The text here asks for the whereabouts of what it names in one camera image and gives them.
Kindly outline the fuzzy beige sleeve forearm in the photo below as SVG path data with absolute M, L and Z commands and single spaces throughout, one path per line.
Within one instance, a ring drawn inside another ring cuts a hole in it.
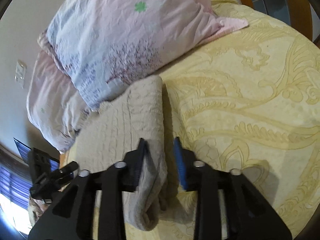
M 43 213 L 48 209 L 49 205 L 43 200 L 37 200 L 29 197 L 28 213 L 31 226 L 34 226 Z

